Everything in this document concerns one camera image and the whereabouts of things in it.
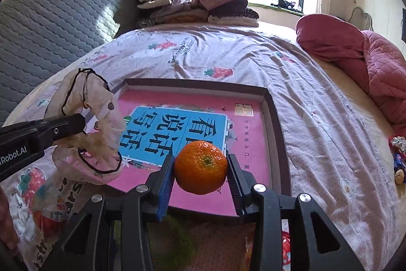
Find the small colourful doll toy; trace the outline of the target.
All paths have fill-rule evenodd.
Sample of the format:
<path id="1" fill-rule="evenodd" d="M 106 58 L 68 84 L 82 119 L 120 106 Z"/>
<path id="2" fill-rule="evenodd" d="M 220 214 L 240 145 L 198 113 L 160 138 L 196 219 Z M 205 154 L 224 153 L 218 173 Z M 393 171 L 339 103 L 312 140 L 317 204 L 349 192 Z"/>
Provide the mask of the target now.
<path id="1" fill-rule="evenodd" d="M 394 159 L 394 181 L 397 186 L 402 186 L 406 179 L 405 174 L 405 153 L 406 142 L 403 136 L 391 136 L 388 145 Z"/>

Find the pile of folded clothes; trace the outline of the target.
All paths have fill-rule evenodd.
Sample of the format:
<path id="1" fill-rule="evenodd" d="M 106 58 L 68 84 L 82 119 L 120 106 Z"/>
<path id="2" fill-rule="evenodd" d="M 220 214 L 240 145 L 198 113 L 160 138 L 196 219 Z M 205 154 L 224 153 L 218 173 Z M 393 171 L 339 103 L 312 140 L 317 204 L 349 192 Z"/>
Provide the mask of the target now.
<path id="1" fill-rule="evenodd" d="M 248 0 L 136 0 L 137 29 L 171 23 L 258 27 L 259 15 Z"/>

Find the grey quilted headboard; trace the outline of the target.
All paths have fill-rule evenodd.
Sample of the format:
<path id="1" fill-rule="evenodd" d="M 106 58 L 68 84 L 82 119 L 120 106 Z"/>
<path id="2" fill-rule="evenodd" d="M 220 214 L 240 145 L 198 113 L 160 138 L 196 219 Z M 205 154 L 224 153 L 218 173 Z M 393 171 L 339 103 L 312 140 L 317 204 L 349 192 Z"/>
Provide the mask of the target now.
<path id="1" fill-rule="evenodd" d="M 1 121 L 38 85 L 133 29 L 136 0 L 1 3 Z"/>

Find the large red surprise egg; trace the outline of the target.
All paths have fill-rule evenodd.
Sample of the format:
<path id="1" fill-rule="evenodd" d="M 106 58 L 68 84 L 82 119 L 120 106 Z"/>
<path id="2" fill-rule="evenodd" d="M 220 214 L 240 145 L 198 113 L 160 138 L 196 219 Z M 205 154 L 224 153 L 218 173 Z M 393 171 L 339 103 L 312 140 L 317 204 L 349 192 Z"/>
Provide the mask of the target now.
<path id="1" fill-rule="evenodd" d="M 32 216 L 45 241 L 55 239 L 67 223 L 67 207 L 61 191 L 52 182 L 46 182 L 32 200 Z"/>

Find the shallow grey cardboard box tray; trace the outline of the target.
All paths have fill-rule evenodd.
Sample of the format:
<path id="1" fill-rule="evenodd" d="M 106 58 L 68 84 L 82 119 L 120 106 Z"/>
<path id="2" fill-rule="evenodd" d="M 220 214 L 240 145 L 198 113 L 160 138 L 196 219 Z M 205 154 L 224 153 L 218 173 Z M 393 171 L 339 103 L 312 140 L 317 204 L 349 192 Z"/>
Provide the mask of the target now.
<path id="1" fill-rule="evenodd" d="M 277 111 L 264 87 L 175 79 L 126 79 L 113 89 L 126 124 L 123 167 L 110 186 L 121 192 L 144 183 L 167 154 L 204 140 L 233 154 L 256 181 L 291 193 Z"/>

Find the pink quilted duvet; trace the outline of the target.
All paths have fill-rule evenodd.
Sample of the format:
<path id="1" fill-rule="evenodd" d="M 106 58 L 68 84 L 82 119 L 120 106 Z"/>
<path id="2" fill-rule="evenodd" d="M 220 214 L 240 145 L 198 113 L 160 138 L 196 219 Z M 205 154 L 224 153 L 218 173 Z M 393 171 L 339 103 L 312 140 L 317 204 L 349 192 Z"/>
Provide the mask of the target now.
<path id="1" fill-rule="evenodd" d="M 395 44 L 327 14 L 300 18 L 296 34 L 304 51 L 345 72 L 374 101 L 395 134 L 405 135 L 405 58 Z"/>

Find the black wall television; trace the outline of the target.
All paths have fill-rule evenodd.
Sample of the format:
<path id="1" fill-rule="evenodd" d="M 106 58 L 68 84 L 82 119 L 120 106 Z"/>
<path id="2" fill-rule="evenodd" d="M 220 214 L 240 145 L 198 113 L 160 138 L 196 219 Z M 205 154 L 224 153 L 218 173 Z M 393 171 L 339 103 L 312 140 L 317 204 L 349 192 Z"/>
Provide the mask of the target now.
<path id="1" fill-rule="evenodd" d="M 401 40 L 406 43 L 406 9 L 402 9 Z"/>

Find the orange tangerine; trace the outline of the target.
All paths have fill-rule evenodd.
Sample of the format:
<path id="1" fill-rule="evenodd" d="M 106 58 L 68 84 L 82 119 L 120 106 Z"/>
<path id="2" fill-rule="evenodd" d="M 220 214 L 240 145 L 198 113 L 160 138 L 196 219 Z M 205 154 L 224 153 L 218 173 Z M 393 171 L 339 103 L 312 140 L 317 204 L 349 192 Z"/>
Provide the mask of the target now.
<path id="1" fill-rule="evenodd" d="M 209 142 L 188 143 L 174 161 L 178 186 L 195 195 L 206 195 L 222 187 L 228 173 L 228 162 L 223 152 Z"/>

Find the pink blue children's book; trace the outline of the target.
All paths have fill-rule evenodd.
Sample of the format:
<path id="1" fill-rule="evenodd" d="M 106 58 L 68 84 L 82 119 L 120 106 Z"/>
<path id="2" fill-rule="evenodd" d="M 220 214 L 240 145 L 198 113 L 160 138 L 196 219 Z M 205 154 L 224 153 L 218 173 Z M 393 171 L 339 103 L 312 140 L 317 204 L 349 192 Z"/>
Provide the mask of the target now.
<path id="1" fill-rule="evenodd" d="M 146 182 L 168 153 L 204 140 L 233 154 L 256 181 L 270 185 L 270 161 L 259 101 L 128 89 L 118 98 L 126 129 L 119 152 L 121 175 L 110 186 L 128 192 Z"/>

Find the small red blue surprise egg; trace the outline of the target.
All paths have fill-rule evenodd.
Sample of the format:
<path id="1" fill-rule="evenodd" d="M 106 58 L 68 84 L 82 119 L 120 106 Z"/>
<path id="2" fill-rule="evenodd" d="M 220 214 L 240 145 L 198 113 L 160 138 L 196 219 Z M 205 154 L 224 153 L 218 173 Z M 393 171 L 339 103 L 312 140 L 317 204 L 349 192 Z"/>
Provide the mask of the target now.
<path id="1" fill-rule="evenodd" d="M 245 238 L 245 255 L 243 262 L 240 265 L 240 270 L 249 270 L 251 257 L 252 257 L 252 248 L 254 241 L 254 232 L 250 232 Z M 283 231 L 282 235 L 282 270 L 290 271 L 290 235 L 288 232 Z"/>

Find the white lace cloth black trim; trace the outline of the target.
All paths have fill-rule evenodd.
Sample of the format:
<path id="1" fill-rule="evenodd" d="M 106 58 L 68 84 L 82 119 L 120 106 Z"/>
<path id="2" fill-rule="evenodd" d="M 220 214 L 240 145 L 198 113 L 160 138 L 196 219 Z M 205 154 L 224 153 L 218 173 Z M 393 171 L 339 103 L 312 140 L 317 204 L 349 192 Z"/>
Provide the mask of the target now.
<path id="1" fill-rule="evenodd" d="M 104 185 L 121 174 L 118 151 L 125 121 L 118 99 L 107 81 L 93 69 L 75 69 L 52 96 L 45 119 L 79 114 L 85 117 L 80 133 L 56 141 L 52 160 L 69 180 Z"/>

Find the pink strawberry bear bedsheet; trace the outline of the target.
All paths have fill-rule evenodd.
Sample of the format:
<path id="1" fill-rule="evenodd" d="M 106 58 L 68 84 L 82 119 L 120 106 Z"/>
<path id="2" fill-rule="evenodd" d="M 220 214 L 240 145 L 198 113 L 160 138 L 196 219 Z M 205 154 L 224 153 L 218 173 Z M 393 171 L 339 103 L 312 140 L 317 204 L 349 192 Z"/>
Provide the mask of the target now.
<path id="1" fill-rule="evenodd" d="M 366 270 L 382 270 L 405 236 L 384 114 L 339 68 L 312 58 L 293 29 L 163 25 L 130 31 L 72 64 L 111 86 L 127 78 L 237 83 L 273 97 L 295 194 L 307 192 Z"/>

